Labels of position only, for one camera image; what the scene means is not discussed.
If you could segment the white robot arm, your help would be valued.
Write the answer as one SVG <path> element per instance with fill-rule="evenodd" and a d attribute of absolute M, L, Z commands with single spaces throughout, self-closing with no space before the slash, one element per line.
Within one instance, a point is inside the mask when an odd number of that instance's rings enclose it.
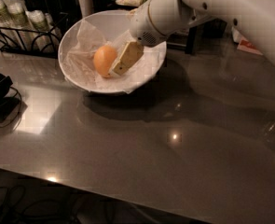
<path fill-rule="evenodd" d="M 148 0 L 133 11 L 129 31 L 154 47 L 213 19 L 234 27 L 275 66 L 275 0 Z"/>

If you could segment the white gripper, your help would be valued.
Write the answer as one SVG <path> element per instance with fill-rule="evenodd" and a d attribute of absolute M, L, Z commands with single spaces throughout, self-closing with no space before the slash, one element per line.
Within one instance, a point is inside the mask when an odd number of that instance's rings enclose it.
<path fill-rule="evenodd" d="M 147 0 L 134 10 L 130 33 L 138 42 L 130 41 L 121 47 L 109 70 L 112 77 L 128 72 L 144 55 L 143 46 L 154 47 L 167 40 L 172 29 L 166 11 L 161 0 Z"/>

